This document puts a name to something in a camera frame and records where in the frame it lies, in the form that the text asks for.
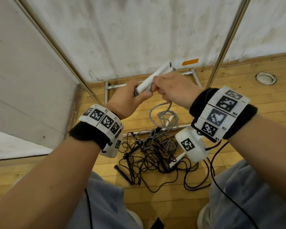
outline left arm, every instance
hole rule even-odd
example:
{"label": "left arm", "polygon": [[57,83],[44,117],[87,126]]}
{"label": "left arm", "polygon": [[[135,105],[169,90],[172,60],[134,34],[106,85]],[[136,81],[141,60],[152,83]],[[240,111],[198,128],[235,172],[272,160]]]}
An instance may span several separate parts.
{"label": "left arm", "polygon": [[[105,106],[120,119],[152,93],[133,97],[137,80],[119,88]],[[100,152],[94,141],[67,138],[0,200],[0,228],[65,228]]]}

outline hand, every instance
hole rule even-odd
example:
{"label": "hand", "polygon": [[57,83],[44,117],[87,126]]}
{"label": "hand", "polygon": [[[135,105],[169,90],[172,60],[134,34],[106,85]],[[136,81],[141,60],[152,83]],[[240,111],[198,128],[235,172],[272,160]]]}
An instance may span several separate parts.
{"label": "hand", "polygon": [[153,92],[158,90],[164,100],[172,101],[186,109],[190,109],[194,100],[203,91],[177,71],[155,76],[153,81]]}
{"label": "hand", "polygon": [[138,85],[136,79],[131,79],[126,86],[118,88],[105,108],[117,114],[120,120],[131,116],[144,100],[153,95],[152,92],[146,91],[134,97],[134,87]]}

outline person's right hand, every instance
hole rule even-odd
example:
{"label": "person's right hand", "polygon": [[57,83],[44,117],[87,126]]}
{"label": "person's right hand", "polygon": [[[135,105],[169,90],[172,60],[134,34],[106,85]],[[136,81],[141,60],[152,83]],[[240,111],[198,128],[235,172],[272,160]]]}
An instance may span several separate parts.
{"label": "person's right hand", "polygon": [[203,91],[202,88],[177,71],[155,76],[153,81],[153,92],[158,90],[164,100],[172,101],[186,109],[190,109],[194,100]]}

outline person's left hand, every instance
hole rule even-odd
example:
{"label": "person's left hand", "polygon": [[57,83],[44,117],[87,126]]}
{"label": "person's left hand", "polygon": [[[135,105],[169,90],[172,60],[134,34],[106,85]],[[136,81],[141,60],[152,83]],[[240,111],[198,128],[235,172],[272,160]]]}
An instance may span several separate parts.
{"label": "person's left hand", "polygon": [[153,95],[152,92],[146,91],[134,97],[134,87],[138,85],[138,80],[131,79],[126,86],[117,89],[104,107],[117,114],[120,120],[131,116],[144,100]]}

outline forearm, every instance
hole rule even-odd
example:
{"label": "forearm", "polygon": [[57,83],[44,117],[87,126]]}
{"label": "forearm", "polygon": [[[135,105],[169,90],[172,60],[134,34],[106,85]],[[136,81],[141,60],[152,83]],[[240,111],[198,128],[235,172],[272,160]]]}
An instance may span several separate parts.
{"label": "forearm", "polygon": [[64,228],[100,147],[66,139],[0,200],[0,228]]}
{"label": "forearm", "polygon": [[256,115],[228,141],[286,201],[286,127]]}

